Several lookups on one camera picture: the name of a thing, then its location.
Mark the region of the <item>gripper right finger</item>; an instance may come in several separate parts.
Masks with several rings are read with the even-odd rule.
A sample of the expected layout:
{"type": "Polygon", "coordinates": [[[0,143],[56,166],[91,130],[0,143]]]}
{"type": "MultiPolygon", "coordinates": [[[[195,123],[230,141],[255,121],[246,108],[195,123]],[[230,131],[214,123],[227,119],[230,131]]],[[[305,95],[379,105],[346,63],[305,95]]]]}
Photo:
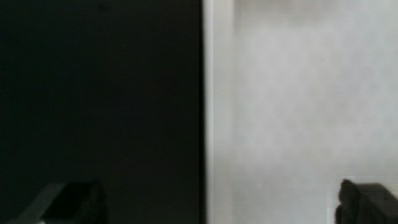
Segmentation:
{"type": "Polygon", "coordinates": [[[398,224],[398,198],[379,183],[344,180],[337,224],[398,224]]]}

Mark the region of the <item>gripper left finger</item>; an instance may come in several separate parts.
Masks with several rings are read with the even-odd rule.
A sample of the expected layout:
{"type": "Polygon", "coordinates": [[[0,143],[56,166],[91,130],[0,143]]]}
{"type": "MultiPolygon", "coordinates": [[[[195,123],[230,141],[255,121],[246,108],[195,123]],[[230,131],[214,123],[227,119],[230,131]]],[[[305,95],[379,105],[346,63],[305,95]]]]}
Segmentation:
{"type": "Polygon", "coordinates": [[[100,181],[51,184],[12,224],[109,224],[100,181]]]}

